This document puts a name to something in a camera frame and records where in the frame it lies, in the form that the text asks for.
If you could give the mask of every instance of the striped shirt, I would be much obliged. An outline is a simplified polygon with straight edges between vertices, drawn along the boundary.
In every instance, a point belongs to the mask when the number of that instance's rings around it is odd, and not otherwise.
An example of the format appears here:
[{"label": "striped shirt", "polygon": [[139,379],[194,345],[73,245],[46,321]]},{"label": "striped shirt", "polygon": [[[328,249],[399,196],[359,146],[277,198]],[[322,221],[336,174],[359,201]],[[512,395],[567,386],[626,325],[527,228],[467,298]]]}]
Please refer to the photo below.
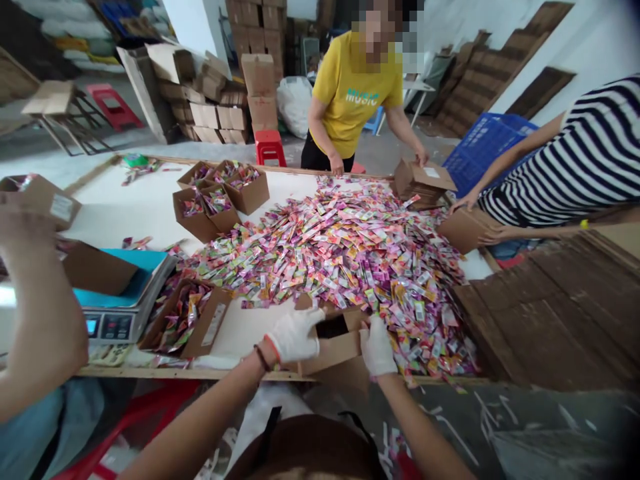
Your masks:
[{"label": "striped shirt", "polygon": [[640,75],[588,92],[567,110],[560,133],[478,205],[504,225],[544,227],[638,202],[639,117]]}]

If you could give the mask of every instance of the bracelet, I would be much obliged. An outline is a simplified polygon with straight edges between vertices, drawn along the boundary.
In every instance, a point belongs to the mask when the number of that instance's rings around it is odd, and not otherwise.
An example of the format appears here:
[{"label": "bracelet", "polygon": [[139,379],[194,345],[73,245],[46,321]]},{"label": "bracelet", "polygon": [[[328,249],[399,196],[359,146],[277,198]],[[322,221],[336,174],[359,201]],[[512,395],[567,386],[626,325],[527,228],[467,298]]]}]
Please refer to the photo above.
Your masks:
[{"label": "bracelet", "polygon": [[265,372],[267,372],[267,373],[270,372],[271,369],[269,368],[269,364],[265,360],[265,355],[264,355],[264,353],[262,353],[262,350],[260,350],[260,347],[258,347],[258,345],[254,345],[253,349],[258,354],[258,358],[260,358],[260,363],[262,363],[262,368],[265,369]]}]

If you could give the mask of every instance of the blue plastic crate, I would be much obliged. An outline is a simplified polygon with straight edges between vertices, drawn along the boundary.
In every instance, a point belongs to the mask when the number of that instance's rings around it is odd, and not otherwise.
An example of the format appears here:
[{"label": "blue plastic crate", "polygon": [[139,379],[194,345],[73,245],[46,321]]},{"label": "blue plastic crate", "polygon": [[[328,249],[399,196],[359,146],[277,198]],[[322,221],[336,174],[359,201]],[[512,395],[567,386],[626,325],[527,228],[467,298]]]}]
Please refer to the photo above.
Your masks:
[{"label": "blue plastic crate", "polygon": [[[462,198],[468,194],[496,158],[535,130],[538,130],[536,125],[518,115],[480,115],[443,164],[458,189],[456,197]],[[534,153],[504,171],[490,187],[501,182],[509,172],[526,162]]]}]

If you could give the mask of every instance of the black pants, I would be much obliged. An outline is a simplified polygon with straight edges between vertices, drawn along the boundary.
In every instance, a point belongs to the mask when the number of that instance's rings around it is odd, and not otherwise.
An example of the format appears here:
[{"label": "black pants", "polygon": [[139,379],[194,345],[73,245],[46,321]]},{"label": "black pants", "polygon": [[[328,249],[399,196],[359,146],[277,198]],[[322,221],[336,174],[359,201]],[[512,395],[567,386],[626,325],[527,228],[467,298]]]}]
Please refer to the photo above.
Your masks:
[{"label": "black pants", "polygon": [[[348,159],[342,160],[345,164],[345,172],[350,172],[353,168],[354,157],[355,154],[350,156]],[[302,160],[300,164],[302,168],[307,170],[331,171],[331,162],[329,161],[329,157],[326,156],[320,148],[318,148],[313,141],[311,132],[309,131],[307,131],[305,146],[302,148]]]}]

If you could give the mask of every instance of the digital scale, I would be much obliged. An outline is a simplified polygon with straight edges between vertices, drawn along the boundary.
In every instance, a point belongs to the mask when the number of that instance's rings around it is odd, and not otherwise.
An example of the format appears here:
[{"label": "digital scale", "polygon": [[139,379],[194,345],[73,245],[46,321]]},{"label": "digital scale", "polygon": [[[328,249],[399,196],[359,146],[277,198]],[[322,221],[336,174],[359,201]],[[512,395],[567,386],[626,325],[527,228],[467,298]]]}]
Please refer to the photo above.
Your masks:
[{"label": "digital scale", "polygon": [[104,251],[137,265],[138,271],[118,297],[74,290],[87,322],[89,344],[136,343],[178,260],[164,252],[116,249]]}]

